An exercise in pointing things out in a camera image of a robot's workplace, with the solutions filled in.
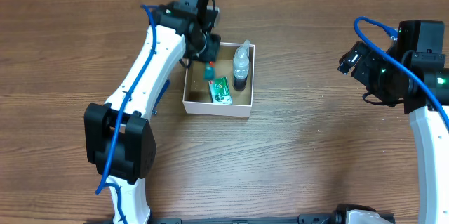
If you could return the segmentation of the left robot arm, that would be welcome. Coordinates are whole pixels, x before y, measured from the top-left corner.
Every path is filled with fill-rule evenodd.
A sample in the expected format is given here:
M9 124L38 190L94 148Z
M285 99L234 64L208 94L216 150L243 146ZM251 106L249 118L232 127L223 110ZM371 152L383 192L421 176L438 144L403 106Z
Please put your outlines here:
M211 32L220 14L215 0L142 8L149 27L139 55L117 90L102 105L90 103L83 117L87 159L102 176L95 192L111 192L111 223L150 223L145 177L156 155L151 116L177 64L214 62L220 48L220 36Z

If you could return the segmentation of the blue disposable razor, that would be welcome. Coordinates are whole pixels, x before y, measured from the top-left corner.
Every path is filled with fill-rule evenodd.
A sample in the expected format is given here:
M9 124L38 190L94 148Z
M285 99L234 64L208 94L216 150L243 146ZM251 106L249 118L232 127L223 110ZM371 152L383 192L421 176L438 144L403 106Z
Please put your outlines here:
M156 101L154 103L153 109L152 109L152 115L157 115L157 105L159 104L160 100L162 99L164 93L166 92L166 90L168 89L168 87L170 86L170 80L167 79L165 84L163 85L161 91L159 92Z

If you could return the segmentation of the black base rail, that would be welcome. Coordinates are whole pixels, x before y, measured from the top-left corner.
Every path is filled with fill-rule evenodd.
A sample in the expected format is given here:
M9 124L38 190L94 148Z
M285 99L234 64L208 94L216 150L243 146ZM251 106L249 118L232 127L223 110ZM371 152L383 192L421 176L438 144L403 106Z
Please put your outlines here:
M307 213L294 217L264 217L264 218L207 218L182 220L181 218L152 218L151 224L329 224L329 213Z

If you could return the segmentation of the red green toothpaste tube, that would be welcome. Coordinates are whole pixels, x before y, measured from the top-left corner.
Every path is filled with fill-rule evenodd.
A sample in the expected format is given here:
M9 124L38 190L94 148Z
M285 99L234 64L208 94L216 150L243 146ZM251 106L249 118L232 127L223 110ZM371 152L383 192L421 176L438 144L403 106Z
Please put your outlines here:
M204 71L204 75L203 78L206 81L211 81L214 80L215 78L215 63L214 62L208 62L205 66L205 71Z

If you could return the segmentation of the open cardboard box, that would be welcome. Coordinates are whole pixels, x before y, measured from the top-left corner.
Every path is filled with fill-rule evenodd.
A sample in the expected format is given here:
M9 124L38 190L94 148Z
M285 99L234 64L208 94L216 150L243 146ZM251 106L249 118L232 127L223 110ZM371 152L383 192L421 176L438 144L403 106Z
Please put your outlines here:
M249 73L246 87L243 91L236 91L233 87L232 60L236 50L240 47L237 43L220 44L220 50L215 62L215 77L226 77L229 83L231 104L214 103L208 82L203 78L206 65L194 61L185 73L185 83L182 102L188 114L207 114L231 117L249 117L253 106L255 45L249 45Z

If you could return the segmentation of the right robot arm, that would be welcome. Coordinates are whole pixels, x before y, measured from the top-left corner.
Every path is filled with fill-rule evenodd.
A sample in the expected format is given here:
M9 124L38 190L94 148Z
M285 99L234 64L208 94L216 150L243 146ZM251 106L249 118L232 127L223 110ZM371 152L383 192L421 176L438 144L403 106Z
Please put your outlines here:
M406 20L394 29L361 16L359 41L338 70L366 88L376 105L402 104L415 139L419 223L448 222L448 68L442 21Z

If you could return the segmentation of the clear bottle dark liquid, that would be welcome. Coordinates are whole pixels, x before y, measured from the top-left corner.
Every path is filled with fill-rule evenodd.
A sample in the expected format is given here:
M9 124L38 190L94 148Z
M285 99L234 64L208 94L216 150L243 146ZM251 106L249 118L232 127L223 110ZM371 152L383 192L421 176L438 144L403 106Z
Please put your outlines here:
M246 87L250 63L249 48L250 40L245 40L233 57L233 86L236 91L243 91Z

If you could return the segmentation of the green soap packet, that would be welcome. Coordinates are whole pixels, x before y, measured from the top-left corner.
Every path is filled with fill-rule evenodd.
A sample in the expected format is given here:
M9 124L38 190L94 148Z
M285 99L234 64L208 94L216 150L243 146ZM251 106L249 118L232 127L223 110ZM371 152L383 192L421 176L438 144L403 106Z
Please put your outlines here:
M212 103L231 105L232 97L229 82L226 77L220 77L208 82Z

